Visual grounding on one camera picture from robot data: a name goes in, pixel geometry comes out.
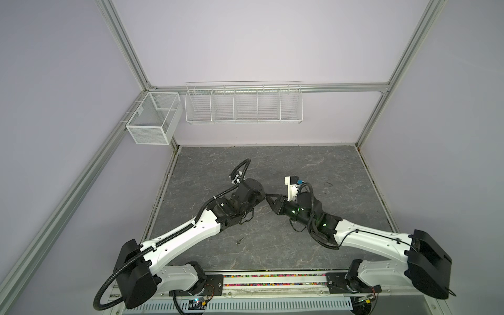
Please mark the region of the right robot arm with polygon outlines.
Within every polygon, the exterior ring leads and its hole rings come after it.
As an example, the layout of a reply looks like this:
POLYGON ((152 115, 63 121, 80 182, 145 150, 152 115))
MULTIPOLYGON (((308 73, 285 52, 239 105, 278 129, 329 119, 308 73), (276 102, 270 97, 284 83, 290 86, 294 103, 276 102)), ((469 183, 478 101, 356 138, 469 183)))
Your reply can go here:
POLYGON ((383 257, 382 261, 352 262, 345 277, 351 292, 360 285, 388 285, 412 286, 435 299, 455 294, 450 288, 452 259, 429 233, 389 232, 352 223, 325 212, 307 182, 287 189, 286 195, 266 194, 271 210, 287 216, 292 224, 300 223, 300 231, 317 244, 335 251, 352 247, 383 257))

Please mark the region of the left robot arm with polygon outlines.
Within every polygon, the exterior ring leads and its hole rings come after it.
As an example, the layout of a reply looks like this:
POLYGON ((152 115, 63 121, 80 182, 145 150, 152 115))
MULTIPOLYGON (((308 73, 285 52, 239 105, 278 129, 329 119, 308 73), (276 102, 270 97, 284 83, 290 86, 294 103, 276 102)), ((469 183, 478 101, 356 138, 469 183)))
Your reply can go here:
POLYGON ((96 311, 123 303, 128 309, 147 302, 158 291, 203 291, 207 276, 197 262, 182 266, 170 263, 180 254, 227 228, 253 219, 254 208, 265 198, 262 184, 248 178, 251 159, 230 173, 232 187, 207 200, 196 216, 157 238, 122 245, 112 275, 93 299, 96 311))

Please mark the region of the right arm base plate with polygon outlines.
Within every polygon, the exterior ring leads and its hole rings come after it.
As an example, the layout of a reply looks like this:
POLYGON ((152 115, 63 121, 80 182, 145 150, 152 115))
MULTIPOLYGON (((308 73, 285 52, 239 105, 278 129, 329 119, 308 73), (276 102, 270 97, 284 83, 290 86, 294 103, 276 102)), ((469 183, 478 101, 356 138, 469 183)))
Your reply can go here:
POLYGON ((363 283, 357 277, 347 278, 346 272, 327 272, 325 273, 327 286, 330 293, 381 293, 380 285, 369 286, 363 283))

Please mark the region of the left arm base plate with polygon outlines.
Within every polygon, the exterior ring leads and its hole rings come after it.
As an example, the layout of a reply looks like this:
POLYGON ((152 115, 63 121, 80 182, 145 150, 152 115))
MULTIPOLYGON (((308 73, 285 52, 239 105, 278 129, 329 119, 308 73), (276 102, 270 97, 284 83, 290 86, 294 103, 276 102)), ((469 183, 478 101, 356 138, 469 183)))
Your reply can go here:
POLYGON ((188 291, 187 296, 208 295, 221 296, 224 289, 224 276, 222 274, 210 274, 203 280, 198 280, 188 291))

